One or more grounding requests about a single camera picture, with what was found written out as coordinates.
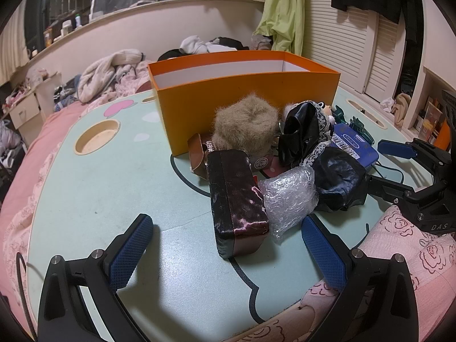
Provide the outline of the pink floral blanket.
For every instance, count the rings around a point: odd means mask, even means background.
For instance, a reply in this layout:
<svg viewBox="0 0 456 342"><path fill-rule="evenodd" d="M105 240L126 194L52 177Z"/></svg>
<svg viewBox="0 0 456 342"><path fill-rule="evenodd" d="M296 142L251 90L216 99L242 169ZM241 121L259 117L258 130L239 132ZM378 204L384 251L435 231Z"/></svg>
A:
<svg viewBox="0 0 456 342"><path fill-rule="evenodd" d="M302 238L323 274L303 298L235 341L454 341L455 237L393 205L350 249L314 215Z"/></svg>

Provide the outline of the white clothes pile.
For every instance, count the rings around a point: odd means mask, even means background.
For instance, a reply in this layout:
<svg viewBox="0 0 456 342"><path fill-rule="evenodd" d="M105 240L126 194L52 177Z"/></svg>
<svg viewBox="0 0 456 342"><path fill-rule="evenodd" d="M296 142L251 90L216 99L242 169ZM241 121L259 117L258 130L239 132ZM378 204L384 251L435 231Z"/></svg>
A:
<svg viewBox="0 0 456 342"><path fill-rule="evenodd" d="M179 47L181 53L187 55L204 54L212 52L232 52L236 48L223 46L212 42L204 42L199 36L189 36L185 38Z"/></svg>

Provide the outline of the blue tin box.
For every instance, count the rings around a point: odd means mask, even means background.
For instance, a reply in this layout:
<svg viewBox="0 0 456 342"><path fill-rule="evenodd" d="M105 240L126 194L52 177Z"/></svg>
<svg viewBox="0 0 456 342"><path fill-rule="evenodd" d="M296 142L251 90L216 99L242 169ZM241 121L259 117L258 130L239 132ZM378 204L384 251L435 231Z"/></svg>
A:
<svg viewBox="0 0 456 342"><path fill-rule="evenodd" d="M346 124L335 124L331 146L344 150L369 171L378 161L378 152L356 131Z"/></svg>

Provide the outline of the lime green hanging garment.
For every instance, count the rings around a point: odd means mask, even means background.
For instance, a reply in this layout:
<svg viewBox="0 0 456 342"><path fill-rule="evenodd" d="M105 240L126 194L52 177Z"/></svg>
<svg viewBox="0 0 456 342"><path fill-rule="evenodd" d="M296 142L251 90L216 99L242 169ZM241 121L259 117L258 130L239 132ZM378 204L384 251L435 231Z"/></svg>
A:
<svg viewBox="0 0 456 342"><path fill-rule="evenodd" d="M304 46L305 0L265 0L254 35L271 37L272 50L301 55Z"/></svg>

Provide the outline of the orange cardboard box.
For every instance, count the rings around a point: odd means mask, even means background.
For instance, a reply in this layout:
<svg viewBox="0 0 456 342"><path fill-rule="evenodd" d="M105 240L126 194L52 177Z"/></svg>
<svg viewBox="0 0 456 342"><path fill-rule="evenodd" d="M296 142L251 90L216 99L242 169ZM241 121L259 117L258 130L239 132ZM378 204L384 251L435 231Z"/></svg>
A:
<svg viewBox="0 0 456 342"><path fill-rule="evenodd" d="M148 66L169 147L188 150L213 129L216 110L256 94L275 108L304 100L331 104L339 72L289 52L243 50L181 56Z"/></svg>

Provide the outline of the black lace garment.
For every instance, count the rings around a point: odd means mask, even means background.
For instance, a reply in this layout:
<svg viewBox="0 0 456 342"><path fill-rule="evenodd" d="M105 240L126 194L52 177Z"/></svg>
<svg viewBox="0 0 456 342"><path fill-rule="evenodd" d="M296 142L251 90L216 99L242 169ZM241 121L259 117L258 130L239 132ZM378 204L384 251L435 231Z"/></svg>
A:
<svg viewBox="0 0 456 342"><path fill-rule="evenodd" d="M334 122L325 112L325 104L313 100L288 104L284 108L278 158L284 168L312 165L329 146Z"/></svg>

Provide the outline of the brown card box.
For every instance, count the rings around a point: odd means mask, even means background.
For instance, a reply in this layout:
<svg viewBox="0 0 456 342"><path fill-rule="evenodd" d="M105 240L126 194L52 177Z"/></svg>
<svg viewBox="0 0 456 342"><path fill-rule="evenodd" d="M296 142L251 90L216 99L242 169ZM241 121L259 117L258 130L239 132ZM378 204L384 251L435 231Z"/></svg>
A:
<svg viewBox="0 0 456 342"><path fill-rule="evenodd" d="M207 177L207 155L214 151L211 134L194 134L188 139L188 154L193 174L205 180ZM252 171L261 171L272 165L273 154L268 152L263 157L250 156Z"/></svg>

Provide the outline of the dark glossy rectangular box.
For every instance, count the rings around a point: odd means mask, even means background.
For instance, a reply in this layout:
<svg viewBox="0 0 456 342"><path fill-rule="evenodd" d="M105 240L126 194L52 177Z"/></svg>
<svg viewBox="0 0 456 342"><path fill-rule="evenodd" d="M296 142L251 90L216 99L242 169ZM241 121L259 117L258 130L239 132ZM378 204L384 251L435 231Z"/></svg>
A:
<svg viewBox="0 0 456 342"><path fill-rule="evenodd" d="M216 150L207 156L207 174L216 247L229 259L256 252L270 227L264 196L242 150Z"/></svg>

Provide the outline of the brown fluffy pompom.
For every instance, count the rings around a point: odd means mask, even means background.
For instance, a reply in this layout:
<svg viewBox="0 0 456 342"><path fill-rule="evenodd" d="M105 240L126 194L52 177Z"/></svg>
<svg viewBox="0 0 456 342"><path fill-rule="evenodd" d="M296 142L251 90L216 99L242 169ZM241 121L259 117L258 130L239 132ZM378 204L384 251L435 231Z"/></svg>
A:
<svg viewBox="0 0 456 342"><path fill-rule="evenodd" d="M278 110L252 93L216 111L211 142L216 150L242 150L263 157L278 132Z"/></svg>

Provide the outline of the clear bubble wrap bundle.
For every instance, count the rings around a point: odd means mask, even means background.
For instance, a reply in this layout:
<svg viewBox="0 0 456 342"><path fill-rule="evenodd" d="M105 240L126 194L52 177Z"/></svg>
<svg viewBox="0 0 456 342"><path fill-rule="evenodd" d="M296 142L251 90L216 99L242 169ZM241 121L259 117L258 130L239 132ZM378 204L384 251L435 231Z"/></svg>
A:
<svg viewBox="0 0 456 342"><path fill-rule="evenodd" d="M275 243L281 243L286 232L301 223L318 204L315 172L310 167L297 166L260 181L259 187Z"/></svg>

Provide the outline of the green hair clip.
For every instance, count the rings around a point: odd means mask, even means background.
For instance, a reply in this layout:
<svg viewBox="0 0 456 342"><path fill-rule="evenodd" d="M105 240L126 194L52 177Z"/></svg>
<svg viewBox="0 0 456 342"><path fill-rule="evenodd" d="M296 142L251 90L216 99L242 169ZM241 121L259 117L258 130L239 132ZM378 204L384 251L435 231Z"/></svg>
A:
<svg viewBox="0 0 456 342"><path fill-rule="evenodd" d="M331 108L332 115L334 116L335 122L337 124L348 125L353 129L358 135L360 135L369 145L373 145L374 139L372 135L366 130L365 125L357 117L352 117L349 122L345 119L345 114L339 106L334 106Z"/></svg>

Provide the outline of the cream knit sweater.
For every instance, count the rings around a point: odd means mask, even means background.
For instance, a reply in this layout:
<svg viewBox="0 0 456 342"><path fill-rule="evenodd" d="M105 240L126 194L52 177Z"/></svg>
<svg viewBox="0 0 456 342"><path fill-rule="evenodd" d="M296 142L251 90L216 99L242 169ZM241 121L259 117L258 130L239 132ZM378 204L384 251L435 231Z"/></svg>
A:
<svg viewBox="0 0 456 342"><path fill-rule="evenodd" d="M111 83L118 66L137 65L143 58L140 50L128 49L114 52L90 64L80 76L77 86L78 100L89 103Z"/></svg>

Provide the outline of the white fluffy pompom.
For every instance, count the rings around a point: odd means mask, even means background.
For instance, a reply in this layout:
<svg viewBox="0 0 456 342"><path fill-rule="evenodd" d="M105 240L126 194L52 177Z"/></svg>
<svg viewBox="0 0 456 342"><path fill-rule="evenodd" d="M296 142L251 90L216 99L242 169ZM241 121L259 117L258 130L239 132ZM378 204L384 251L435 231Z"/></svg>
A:
<svg viewBox="0 0 456 342"><path fill-rule="evenodd" d="M290 111L296 106L300 105L299 103L290 103L287 104L282 113L282 119L285 121ZM322 109L323 113L328 117L332 125L335 124L335 118L332 115L332 108L329 105L326 105L324 102L319 102L318 106Z"/></svg>

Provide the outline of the white drawer cabinet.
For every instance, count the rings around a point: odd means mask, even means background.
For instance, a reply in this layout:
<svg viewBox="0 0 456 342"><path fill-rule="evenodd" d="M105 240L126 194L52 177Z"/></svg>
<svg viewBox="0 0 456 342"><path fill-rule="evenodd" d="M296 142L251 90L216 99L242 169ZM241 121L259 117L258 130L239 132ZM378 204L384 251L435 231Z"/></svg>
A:
<svg viewBox="0 0 456 342"><path fill-rule="evenodd" d="M27 146L38 137L47 117L53 113L54 92L61 84L61 73L53 73L50 78L28 91L9 111L14 128Z"/></svg>

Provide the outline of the black hanging garment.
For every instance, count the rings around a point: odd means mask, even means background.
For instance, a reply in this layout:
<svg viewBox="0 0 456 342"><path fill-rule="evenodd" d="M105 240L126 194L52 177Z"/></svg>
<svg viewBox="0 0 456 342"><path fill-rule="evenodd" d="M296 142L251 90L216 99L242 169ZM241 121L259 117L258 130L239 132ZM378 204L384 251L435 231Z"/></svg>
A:
<svg viewBox="0 0 456 342"><path fill-rule="evenodd" d="M399 88L411 91L417 82L424 41L422 0L331 0L331 7L344 12L349 7L374 11L396 24L404 19L406 46Z"/></svg>

